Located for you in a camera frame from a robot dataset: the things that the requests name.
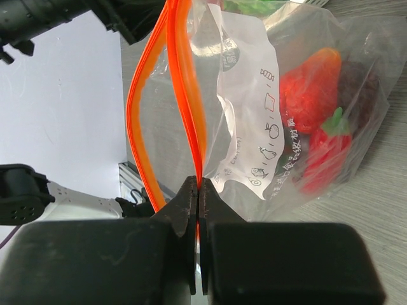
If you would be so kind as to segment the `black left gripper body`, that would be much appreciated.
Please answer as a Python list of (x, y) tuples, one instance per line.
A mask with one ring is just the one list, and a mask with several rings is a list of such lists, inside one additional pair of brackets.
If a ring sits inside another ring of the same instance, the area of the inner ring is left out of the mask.
[(85, 3), (108, 31), (119, 32), (132, 45), (153, 30), (165, 0), (93, 0)]

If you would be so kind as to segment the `red tomato toy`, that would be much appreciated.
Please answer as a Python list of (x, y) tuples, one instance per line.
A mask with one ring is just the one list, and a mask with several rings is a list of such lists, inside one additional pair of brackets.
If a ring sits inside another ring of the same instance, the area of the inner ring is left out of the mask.
[(323, 48), (280, 79), (280, 114), (286, 127), (311, 134), (337, 108), (341, 55)]

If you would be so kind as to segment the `purple grape bunch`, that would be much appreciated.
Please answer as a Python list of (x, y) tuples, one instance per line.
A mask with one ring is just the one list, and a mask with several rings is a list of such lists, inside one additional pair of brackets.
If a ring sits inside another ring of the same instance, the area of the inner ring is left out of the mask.
[(338, 82), (338, 106), (348, 115), (350, 131), (356, 136), (368, 124), (378, 98), (379, 77), (375, 67), (361, 62), (342, 63)]

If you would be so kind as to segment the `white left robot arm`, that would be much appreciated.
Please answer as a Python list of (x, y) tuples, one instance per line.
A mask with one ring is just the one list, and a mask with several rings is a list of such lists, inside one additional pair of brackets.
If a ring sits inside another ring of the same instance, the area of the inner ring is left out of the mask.
[[(1, 1), (1, 46), (10, 45), (33, 56), (32, 39), (92, 11), (109, 31), (128, 44), (144, 39), (153, 29), (163, 1)], [(119, 219), (133, 203), (73, 191), (49, 181), (23, 164), (1, 165), (1, 225), (20, 229), (40, 220)]]

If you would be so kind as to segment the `red chili pepper toy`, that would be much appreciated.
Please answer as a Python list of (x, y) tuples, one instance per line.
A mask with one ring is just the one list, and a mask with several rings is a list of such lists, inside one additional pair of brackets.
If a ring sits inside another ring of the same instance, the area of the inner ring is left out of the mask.
[(339, 175), (352, 143), (348, 119), (338, 107), (333, 115), (311, 134), (301, 192), (323, 192)]

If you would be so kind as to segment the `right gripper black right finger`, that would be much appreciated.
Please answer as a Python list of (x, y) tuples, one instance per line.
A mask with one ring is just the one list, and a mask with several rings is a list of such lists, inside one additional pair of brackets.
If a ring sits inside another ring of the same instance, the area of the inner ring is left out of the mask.
[(204, 179), (198, 198), (202, 291), (210, 304), (383, 304), (367, 247), (334, 222), (247, 222)]

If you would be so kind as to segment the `clear zip bag orange zipper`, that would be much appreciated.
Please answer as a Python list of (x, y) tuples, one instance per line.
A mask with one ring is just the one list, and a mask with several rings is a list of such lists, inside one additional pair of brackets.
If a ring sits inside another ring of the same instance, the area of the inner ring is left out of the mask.
[[(272, 15), (223, 10), (223, 1), (166, 1), (141, 55), (127, 98), (130, 147), (153, 210), (188, 177), (212, 181), (248, 221), (331, 194), (359, 168), (389, 108), (406, 61), (401, 17), (337, 18), (287, 1)], [(337, 178), (321, 193), (301, 192), (311, 134), (286, 127), (281, 77), (323, 48), (375, 67), (378, 98)]]

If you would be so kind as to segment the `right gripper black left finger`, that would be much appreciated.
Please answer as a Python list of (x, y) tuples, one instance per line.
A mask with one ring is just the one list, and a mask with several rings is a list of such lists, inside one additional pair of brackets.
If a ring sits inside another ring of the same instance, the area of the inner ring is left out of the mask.
[(1, 181), (1, 210), (27, 221), (1, 267), (2, 304), (189, 304), (195, 286), (197, 184), (150, 218), (34, 222), (44, 180)]

